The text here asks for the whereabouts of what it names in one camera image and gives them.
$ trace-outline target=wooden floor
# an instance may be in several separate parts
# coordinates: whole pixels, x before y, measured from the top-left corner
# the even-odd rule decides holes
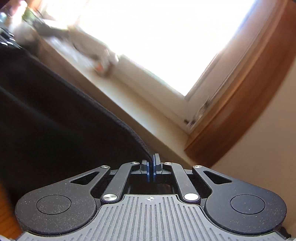
[[[5,190],[0,184],[0,235],[16,239],[21,233],[22,230],[7,200]]]

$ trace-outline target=circular cap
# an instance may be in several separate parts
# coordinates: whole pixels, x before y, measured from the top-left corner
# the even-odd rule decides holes
[[[36,206],[40,212],[54,215],[67,211],[71,206],[71,200],[62,195],[50,195],[41,198]]]
[[[235,196],[230,204],[234,210],[243,214],[256,214],[265,208],[261,198],[248,194]]]
[[[199,199],[199,196],[195,193],[187,193],[184,195],[184,198],[188,201],[195,201]]]
[[[117,195],[112,194],[112,193],[105,194],[105,195],[103,196],[103,199],[104,199],[105,201],[114,201],[114,200],[117,199]]]

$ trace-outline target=wooden window frame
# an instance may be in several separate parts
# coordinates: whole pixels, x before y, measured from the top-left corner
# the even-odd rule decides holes
[[[278,0],[265,27],[189,136],[186,154],[215,164],[264,111],[296,56],[296,3]]]

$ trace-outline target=crosshair marking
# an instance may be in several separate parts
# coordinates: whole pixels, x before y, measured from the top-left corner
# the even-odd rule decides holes
[[[148,198],[146,198],[148,201],[153,201],[154,200],[154,197],[148,197]]]

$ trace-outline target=ribbed platform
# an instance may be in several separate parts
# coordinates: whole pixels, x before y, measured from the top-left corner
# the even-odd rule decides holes
[[[25,233],[20,241],[88,240],[199,240],[281,241],[276,232],[262,236],[240,236],[218,228],[201,207],[182,203],[176,195],[125,195],[116,204],[103,205],[87,226],[60,237]]]

